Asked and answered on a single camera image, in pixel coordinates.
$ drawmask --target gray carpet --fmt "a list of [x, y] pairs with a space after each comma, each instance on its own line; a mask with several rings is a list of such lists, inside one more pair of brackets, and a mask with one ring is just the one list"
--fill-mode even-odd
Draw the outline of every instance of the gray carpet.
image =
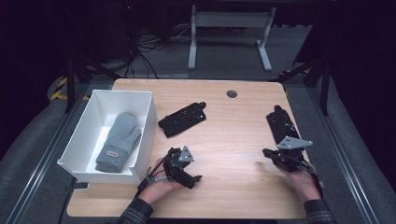
[[[264, 72], [255, 40], [260, 39], [261, 30], [246, 29], [238, 32], [227, 30], [205, 30], [199, 33], [196, 69], [188, 70], [190, 42], [181, 39], [163, 49], [152, 50], [144, 55], [151, 62], [160, 78], [189, 79], [239, 79], [266, 81], [278, 76], [282, 70], [292, 68], [291, 63], [302, 45], [309, 28], [283, 27], [271, 30], [267, 52], [273, 66], [272, 72]], [[132, 64], [134, 76], [154, 78], [140, 59]], [[304, 76], [287, 81], [284, 86], [289, 93], [289, 102], [301, 137], [314, 142], [306, 150], [310, 160], [318, 168], [318, 176], [324, 181], [324, 195], [339, 223], [370, 223], [365, 219], [364, 209], [357, 203], [356, 194], [351, 190], [351, 179], [342, 168], [345, 161], [337, 157], [339, 145], [329, 135], [325, 122], [330, 122], [336, 132], [337, 141], [345, 151], [356, 177], [365, 192], [369, 207], [373, 208], [375, 218], [372, 223], [394, 223], [396, 220], [396, 195], [386, 178], [377, 168], [367, 147], [363, 144], [333, 83], [329, 92], [329, 117], [318, 111], [320, 86], [307, 89], [301, 83]], [[54, 87], [59, 80], [54, 80]], [[78, 84], [82, 94], [89, 95], [93, 89], [107, 90], [112, 81], [104, 76], [96, 76], [89, 86]], [[48, 168], [39, 169], [43, 176], [37, 188], [25, 200], [26, 209], [21, 211], [17, 223], [105, 223], [114, 217], [69, 217], [64, 211], [68, 193], [66, 187], [73, 177], [56, 164], [74, 131], [78, 119], [87, 104], [80, 101], [70, 114], [65, 114], [65, 101], [53, 100], [26, 127], [7, 155], [0, 162], [0, 223], [6, 223], [8, 216], [18, 204], [20, 195], [32, 175], [37, 176], [36, 166], [43, 158], [48, 160]], [[54, 139], [55, 133], [62, 133]], [[304, 220], [278, 220], [278, 223], [305, 223]]]

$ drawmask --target cable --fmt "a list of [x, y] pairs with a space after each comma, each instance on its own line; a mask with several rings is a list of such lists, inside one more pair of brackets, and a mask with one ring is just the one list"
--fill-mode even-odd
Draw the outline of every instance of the cable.
[[97, 62], [100, 62], [100, 61], [96, 58], [95, 54], [93, 53], [93, 50], [91, 49], [90, 45], [88, 44], [88, 41], [87, 41], [87, 39], [85, 38], [84, 34], [83, 34], [83, 33], [81, 32], [81, 30], [78, 28], [77, 23], [76, 23], [76, 21], [74, 20], [73, 15], [72, 15], [72, 13], [70, 12], [69, 8], [67, 7], [65, 1], [63, 1], [63, 3], [64, 3], [64, 9], [66, 9], [67, 15], [69, 16], [70, 20], [73, 22], [73, 25], [75, 26], [75, 28], [76, 28], [78, 34], [81, 36], [82, 40], [84, 41], [84, 43], [85, 43], [85, 45], [86, 45], [88, 51], [90, 52], [90, 54], [92, 55], [92, 57], [93, 57]]
[[[165, 40], [165, 41], [163, 41], [162, 39], [160, 39], [160, 38], [151, 38], [151, 39], [149, 39], [148, 38], [148, 40], [145, 40], [145, 41], [140, 41], [139, 42], [139, 46], [141, 47], [141, 48], [143, 48], [143, 49], [149, 49], [149, 51], [152, 51], [153, 49], [156, 49], [156, 50], [161, 50], [161, 49], [164, 49], [165, 47], [167, 47], [167, 46], [169, 46], [170, 44], [172, 44], [172, 43], [176, 43], [176, 42], [178, 42], [178, 41], [180, 41], [181, 39], [188, 39], [188, 40], [190, 40], [189, 38], [187, 38], [187, 37], [185, 37], [185, 36], [182, 36], [186, 31], [188, 31], [188, 30], [190, 30], [190, 28], [191, 28], [191, 26], [189, 26], [189, 27], [187, 27], [187, 28], [185, 28], [183, 31], [181, 31], [179, 34], [177, 34], [176, 36], [170, 36], [167, 40]], [[153, 47], [145, 47], [144, 45], [147, 45], [147, 44], [152, 44], [152, 43], [154, 43], [154, 46]]]
[[143, 62], [143, 64], [145, 65], [146, 69], [148, 70], [148, 78], [149, 78], [149, 68], [148, 68], [148, 66], [146, 65], [146, 61], [145, 61], [143, 58], [141, 58], [141, 57], [139, 57], [139, 59], [142, 60], [142, 62]]
[[124, 77], [126, 77], [126, 75], [128, 74], [128, 70], [129, 70], [129, 64], [128, 64], [128, 66], [126, 66]]
[[129, 66], [131, 67], [132, 77], [134, 78], [134, 69], [132, 69], [132, 64], [130, 63]]
[[309, 164], [305, 164], [302, 161], [299, 161], [299, 160], [297, 160], [297, 159], [295, 159], [295, 158], [293, 158], [293, 157], [291, 157], [289, 155], [283, 155], [282, 154], [282, 155], [279, 155], [278, 157], [281, 158], [281, 159], [285, 159], [286, 158], [286, 159], [290, 159], [290, 160], [296, 161], [297, 163], [302, 165], [309, 174], [314, 173], [312, 167]]
[[73, 186], [76, 183], [76, 181], [77, 181], [76, 178], [73, 177], [70, 185], [67, 186], [65, 189], [67, 194], [66, 194], [66, 197], [64, 198], [64, 204], [62, 206], [61, 214], [59, 215], [58, 224], [62, 224], [62, 219], [64, 218], [64, 210], [66, 209], [66, 206], [69, 203], [70, 196], [72, 195], [72, 192], [73, 192]]
[[144, 63], [145, 65], [146, 65], [145, 61], [148, 63], [148, 65], [150, 66], [152, 72], [154, 73], [154, 76], [155, 76], [157, 79], [159, 79], [158, 76], [157, 76], [157, 73], [155, 72], [155, 70], [154, 70], [154, 68], [152, 67], [152, 65], [151, 65], [151, 63], [149, 62], [149, 60], [148, 60], [145, 56], [143, 56], [143, 54], [141, 54], [141, 53], [139, 54], [139, 57], [143, 58], [143, 63]]
[[153, 176], [156, 176], [157, 174], [162, 173], [162, 172], [164, 172], [164, 171], [165, 171], [165, 170], [161, 170], [161, 171], [155, 173]]

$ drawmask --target metal stand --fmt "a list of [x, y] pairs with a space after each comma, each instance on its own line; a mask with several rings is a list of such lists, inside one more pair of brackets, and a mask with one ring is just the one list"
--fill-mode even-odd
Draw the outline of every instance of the metal stand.
[[263, 28], [263, 36], [261, 40], [257, 40], [257, 48], [262, 57], [264, 70], [270, 72], [272, 70], [267, 52], [265, 51], [265, 43], [270, 33], [271, 25], [275, 16], [276, 9], [272, 7], [269, 12], [207, 12], [196, 11], [196, 5], [192, 6], [191, 12], [191, 46], [189, 57], [189, 69], [195, 69], [197, 39], [196, 27], [251, 27]]

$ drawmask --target glove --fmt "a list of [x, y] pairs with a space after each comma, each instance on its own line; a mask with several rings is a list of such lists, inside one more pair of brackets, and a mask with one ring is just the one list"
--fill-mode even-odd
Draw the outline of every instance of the glove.
[[141, 135], [136, 125], [137, 119], [133, 114], [125, 112], [117, 115], [105, 144], [96, 158], [96, 170], [106, 173], [122, 171], [132, 153], [134, 142]]

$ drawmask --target black device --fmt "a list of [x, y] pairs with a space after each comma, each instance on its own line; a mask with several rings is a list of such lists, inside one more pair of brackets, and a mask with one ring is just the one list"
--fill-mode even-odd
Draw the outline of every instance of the black device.
[[[161, 159], [152, 171], [150, 171], [151, 167], [148, 168], [148, 174], [137, 187], [135, 197], [139, 196], [149, 183], [161, 181], [166, 178], [173, 179], [182, 186], [192, 189], [195, 186], [195, 183], [202, 178], [201, 175], [191, 176], [184, 171], [184, 168], [192, 161], [194, 161], [194, 158], [187, 147], [183, 147], [183, 149], [180, 149], [179, 147], [171, 147], [165, 157]], [[162, 164], [163, 170], [156, 172], [158, 167]], [[155, 177], [159, 172], [165, 172], [166, 176]]]
[[205, 102], [187, 105], [177, 112], [165, 116], [165, 118], [158, 121], [158, 125], [163, 129], [166, 137], [175, 136], [206, 120], [205, 107]]
[[311, 141], [300, 138], [288, 112], [276, 105], [274, 112], [267, 115], [267, 120], [276, 141], [278, 150], [265, 148], [262, 153], [273, 161], [274, 165], [289, 173], [306, 170], [314, 179], [315, 185], [323, 198], [321, 186], [313, 167], [305, 160], [304, 147], [312, 146]]

